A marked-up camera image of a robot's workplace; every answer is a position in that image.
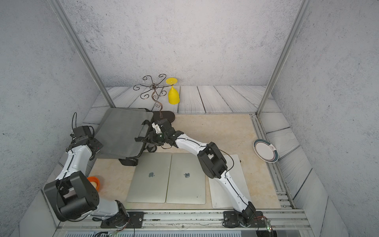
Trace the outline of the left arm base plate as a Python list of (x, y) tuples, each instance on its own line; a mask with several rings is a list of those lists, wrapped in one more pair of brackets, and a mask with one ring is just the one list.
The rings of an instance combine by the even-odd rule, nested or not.
[(144, 214), (143, 211), (129, 211), (126, 214), (118, 213), (115, 216), (103, 220), (100, 228), (122, 229), (125, 227), (126, 229), (140, 229), (142, 228)]

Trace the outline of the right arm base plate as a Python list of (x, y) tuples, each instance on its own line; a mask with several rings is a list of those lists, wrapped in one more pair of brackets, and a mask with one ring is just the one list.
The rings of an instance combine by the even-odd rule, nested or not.
[(223, 227), (226, 228), (265, 228), (266, 221), (261, 211), (256, 211), (251, 217), (243, 217), (242, 214), (236, 211), (223, 212)]

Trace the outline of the silver apple laptop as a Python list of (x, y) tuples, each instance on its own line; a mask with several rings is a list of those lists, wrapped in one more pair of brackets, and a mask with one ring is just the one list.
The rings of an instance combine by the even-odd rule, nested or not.
[(171, 153), (143, 153), (134, 171), (126, 201), (164, 203), (171, 159)]

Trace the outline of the grey zippered laptop bag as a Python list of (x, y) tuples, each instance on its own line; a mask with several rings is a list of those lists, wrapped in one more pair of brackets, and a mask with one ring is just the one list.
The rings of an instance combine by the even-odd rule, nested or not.
[(153, 118), (153, 112), (145, 109), (108, 109), (95, 133), (103, 144), (96, 158), (138, 159), (146, 146), (143, 139), (151, 130)]

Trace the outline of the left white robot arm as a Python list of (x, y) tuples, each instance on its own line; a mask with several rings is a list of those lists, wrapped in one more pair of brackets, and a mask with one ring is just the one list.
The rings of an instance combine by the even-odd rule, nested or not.
[(94, 137), (93, 127), (73, 128), (71, 138), (62, 171), (43, 190), (56, 217), (62, 222), (79, 222), (91, 216), (94, 221), (101, 222), (102, 228), (124, 227), (130, 216), (123, 204), (100, 198), (85, 175), (88, 162), (94, 160), (103, 147)]

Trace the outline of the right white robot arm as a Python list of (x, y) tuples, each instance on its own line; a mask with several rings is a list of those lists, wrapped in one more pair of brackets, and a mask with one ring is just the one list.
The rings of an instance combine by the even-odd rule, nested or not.
[(223, 151), (215, 143), (196, 141), (182, 131), (175, 130), (167, 119), (152, 122), (151, 131), (143, 141), (161, 147), (168, 144), (197, 156), (205, 175), (215, 179), (226, 192), (240, 225), (244, 227), (251, 225), (256, 218), (256, 208), (233, 181)]

